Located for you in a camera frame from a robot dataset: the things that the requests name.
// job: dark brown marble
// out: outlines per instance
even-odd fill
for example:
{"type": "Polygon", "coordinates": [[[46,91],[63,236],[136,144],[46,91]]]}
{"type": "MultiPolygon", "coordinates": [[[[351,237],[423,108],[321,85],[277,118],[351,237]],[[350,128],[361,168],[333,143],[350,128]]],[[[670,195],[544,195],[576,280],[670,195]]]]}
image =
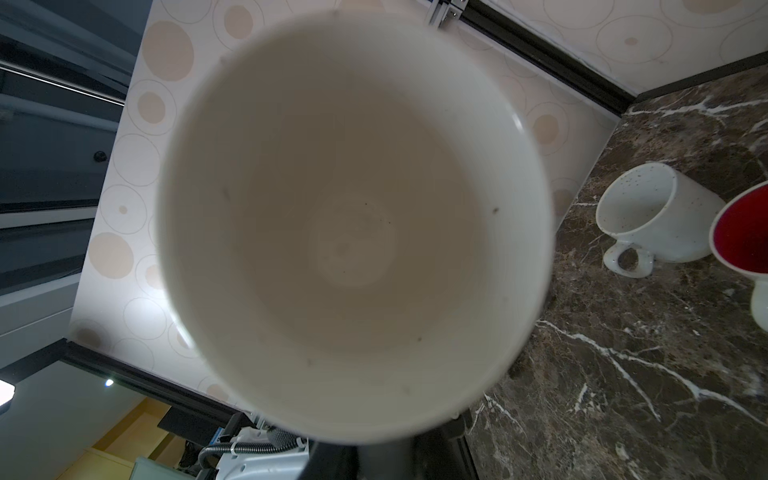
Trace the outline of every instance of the dark brown marble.
{"type": "Polygon", "coordinates": [[[768,478],[768,333],[712,256],[633,280],[594,221],[663,161],[730,200],[768,179],[768,66],[634,105],[558,231],[549,300],[468,434],[483,479],[768,478]]]}

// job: white cup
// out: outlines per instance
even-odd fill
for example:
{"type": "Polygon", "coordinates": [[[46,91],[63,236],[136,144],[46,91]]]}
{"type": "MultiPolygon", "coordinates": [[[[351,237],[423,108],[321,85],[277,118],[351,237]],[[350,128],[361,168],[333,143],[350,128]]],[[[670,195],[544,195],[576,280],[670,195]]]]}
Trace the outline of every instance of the white cup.
{"type": "Polygon", "coordinates": [[[596,213],[598,227],[616,239],[603,255],[610,270],[632,278],[650,275],[654,258],[690,262],[706,257],[707,235],[723,202],[672,167],[647,163],[622,174],[603,193],[596,213]],[[625,270],[619,256],[637,251],[637,267],[625,270]]]}
{"type": "Polygon", "coordinates": [[[223,382],[284,428],[425,431],[528,339],[548,182],[505,96],[438,33],[349,12],[269,30],[196,92],[165,162],[170,300],[223,382]]]}
{"type": "Polygon", "coordinates": [[[752,318],[768,331],[768,181],[745,190],[717,214],[710,247],[725,266],[755,282],[752,318]]]}

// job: metal bracket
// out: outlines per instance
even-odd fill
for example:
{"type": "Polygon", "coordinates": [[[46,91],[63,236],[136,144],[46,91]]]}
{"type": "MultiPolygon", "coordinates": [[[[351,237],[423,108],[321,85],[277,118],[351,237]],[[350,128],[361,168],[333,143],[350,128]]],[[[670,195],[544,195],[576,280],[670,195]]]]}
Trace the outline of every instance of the metal bracket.
{"type": "Polygon", "coordinates": [[[425,24],[440,28],[445,20],[458,20],[464,13],[468,0],[432,0],[425,24]]]}

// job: red and white cup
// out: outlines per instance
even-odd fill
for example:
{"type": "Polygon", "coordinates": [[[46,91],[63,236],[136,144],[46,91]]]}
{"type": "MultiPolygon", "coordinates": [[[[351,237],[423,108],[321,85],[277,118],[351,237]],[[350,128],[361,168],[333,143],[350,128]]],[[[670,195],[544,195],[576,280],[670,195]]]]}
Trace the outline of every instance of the red and white cup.
{"type": "Polygon", "coordinates": [[[755,281],[752,317],[768,331],[768,181],[731,200],[710,228],[717,259],[755,281]]]}

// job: wallpaper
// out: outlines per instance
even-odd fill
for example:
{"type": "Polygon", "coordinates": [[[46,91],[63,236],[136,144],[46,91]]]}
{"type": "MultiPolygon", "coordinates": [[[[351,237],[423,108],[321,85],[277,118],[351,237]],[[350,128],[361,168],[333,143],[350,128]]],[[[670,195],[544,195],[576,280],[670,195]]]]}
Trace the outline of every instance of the wallpaper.
{"type": "Polygon", "coordinates": [[[768,50],[768,0],[483,0],[634,94],[768,50]]]}
{"type": "MultiPolygon", "coordinates": [[[[156,252],[158,175],[177,117],[210,71],[267,25],[330,8],[367,8],[422,22],[415,0],[155,0],[131,79],[91,233],[69,336],[223,402],[228,392],[194,347],[165,293],[156,252]]],[[[518,108],[538,142],[558,223],[617,118],[460,22],[445,29],[518,108]]]]}

